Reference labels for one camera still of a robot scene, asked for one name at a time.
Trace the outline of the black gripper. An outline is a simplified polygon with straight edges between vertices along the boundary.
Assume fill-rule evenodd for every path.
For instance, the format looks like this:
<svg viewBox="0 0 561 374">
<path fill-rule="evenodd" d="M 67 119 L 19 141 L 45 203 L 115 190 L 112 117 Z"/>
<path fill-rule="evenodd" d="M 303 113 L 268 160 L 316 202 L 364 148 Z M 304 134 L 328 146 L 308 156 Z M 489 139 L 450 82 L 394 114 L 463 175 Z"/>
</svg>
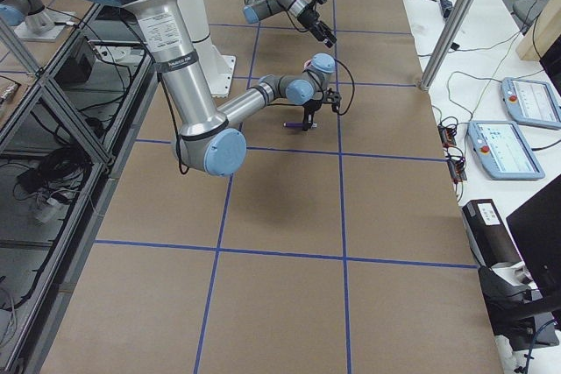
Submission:
<svg viewBox="0 0 561 374">
<path fill-rule="evenodd" d="M 316 127 L 316 123 L 314 121 L 315 113 L 322 108 L 322 101 L 321 100 L 314 100 L 310 99 L 305 102 L 302 107 L 304 108 L 304 114 L 302 119 L 302 130 L 308 131 Z"/>
<path fill-rule="evenodd" d="M 318 21 L 319 14 L 310 8 L 305 8 L 300 13 L 300 24 L 328 48 L 337 43 L 337 38 L 331 28 L 323 21 Z"/>
</svg>

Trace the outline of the background blue-grey robot arm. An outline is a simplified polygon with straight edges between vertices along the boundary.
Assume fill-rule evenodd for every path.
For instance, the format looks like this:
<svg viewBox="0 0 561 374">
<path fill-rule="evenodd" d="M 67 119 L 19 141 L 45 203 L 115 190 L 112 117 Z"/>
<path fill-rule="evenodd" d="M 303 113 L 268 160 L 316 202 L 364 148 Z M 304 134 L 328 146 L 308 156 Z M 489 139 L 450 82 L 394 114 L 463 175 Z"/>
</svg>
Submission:
<svg viewBox="0 0 561 374">
<path fill-rule="evenodd" d="M 1 0 L 1 19 L 25 41 L 54 42 L 77 25 L 72 12 L 50 10 L 42 0 Z"/>
</svg>

